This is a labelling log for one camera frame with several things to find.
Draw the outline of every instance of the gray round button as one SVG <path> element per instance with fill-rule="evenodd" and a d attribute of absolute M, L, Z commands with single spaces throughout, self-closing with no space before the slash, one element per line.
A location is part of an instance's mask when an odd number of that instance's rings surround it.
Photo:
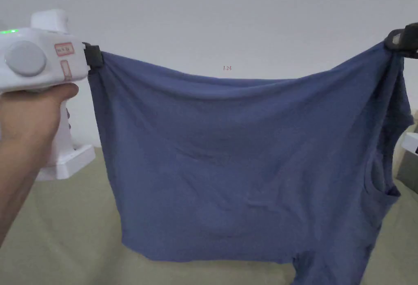
<path fill-rule="evenodd" d="M 18 41 L 6 50 L 6 64 L 15 73 L 31 77 L 40 74 L 47 64 L 42 49 L 30 41 Z"/>

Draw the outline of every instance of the black clip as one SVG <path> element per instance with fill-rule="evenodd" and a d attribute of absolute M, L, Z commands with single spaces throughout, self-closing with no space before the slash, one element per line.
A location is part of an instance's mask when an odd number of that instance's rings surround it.
<path fill-rule="evenodd" d="M 103 56 L 98 45 L 91 45 L 87 42 L 83 43 L 86 46 L 84 54 L 86 56 L 87 65 L 90 66 L 89 75 L 91 75 L 103 66 Z"/>
<path fill-rule="evenodd" d="M 406 58 L 418 58 L 418 22 L 391 31 L 385 46 Z"/>

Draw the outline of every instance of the green led light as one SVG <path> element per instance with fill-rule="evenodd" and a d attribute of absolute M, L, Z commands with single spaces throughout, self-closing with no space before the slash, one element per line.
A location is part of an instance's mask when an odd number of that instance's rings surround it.
<path fill-rule="evenodd" d="M 0 33 L 5 34 L 5 33 L 17 33 L 19 30 L 18 29 L 12 29 L 12 30 L 4 30 L 4 31 L 0 31 Z"/>

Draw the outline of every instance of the hand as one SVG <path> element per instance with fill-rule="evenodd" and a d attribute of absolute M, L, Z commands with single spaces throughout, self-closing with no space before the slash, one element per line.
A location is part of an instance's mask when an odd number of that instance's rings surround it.
<path fill-rule="evenodd" d="M 45 165 L 58 130 L 60 106 L 77 93 L 78 87 L 68 83 L 40 93 L 16 91 L 2 94 L 1 142 L 22 145 L 28 152 L 36 153 L 41 166 Z"/>

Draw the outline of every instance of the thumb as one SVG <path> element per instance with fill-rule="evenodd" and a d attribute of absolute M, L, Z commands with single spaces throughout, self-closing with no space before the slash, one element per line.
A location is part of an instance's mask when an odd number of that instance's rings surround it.
<path fill-rule="evenodd" d="M 75 83 L 64 83 L 48 89 L 45 94 L 58 103 L 62 103 L 63 101 L 74 97 L 78 93 L 78 90 L 79 88 Z"/>

